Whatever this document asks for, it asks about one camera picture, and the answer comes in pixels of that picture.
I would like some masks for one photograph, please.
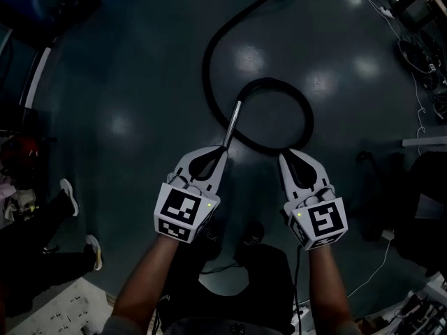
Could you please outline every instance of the floor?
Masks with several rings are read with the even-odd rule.
[[[104,268],[86,278],[112,295],[156,236],[152,212],[166,175],[186,152],[224,137],[205,102],[201,60],[214,32],[253,1],[103,0],[50,55],[34,107],[48,133],[59,138],[52,148],[52,193],[57,180],[67,177],[81,206],[55,241],[65,251],[80,250],[83,235],[93,232],[103,247]],[[379,191],[370,166],[356,162],[357,153],[367,149],[382,160],[418,128],[414,83],[394,57],[394,43],[368,0],[271,0],[219,44],[212,60],[214,92],[229,115],[239,90],[258,77],[301,90],[315,116],[303,151],[324,164],[352,211]],[[430,112],[423,116],[428,126],[435,121]],[[238,128],[281,146],[293,141],[301,123],[287,97],[265,94],[244,106]],[[416,156],[407,150],[407,163]],[[285,251],[293,271],[298,244],[278,213],[286,198],[277,160],[233,140],[219,194],[224,251],[207,269],[232,261],[244,225],[255,218],[265,226],[265,243]],[[387,246],[385,239],[365,242],[361,224],[361,217],[350,218],[350,231],[333,246],[348,292],[381,264]],[[306,300],[304,253],[301,264],[298,294]],[[354,316],[422,287],[424,271],[391,249],[383,269],[350,298]],[[243,269],[203,279],[227,295],[247,281]]]

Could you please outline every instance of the desk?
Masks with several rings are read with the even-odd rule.
[[[400,16],[402,13],[416,0],[399,0],[396,1],[391,9],[395,15]],[[447,7],[441,0],[433,0],[434,5],[444,14],[444,17],[447,19]],[[428,13],[425,17],[415,22],[413,28],[411,30],[419,30],[422,26],[426,25],[428,22],[434,19],[434,13]]]

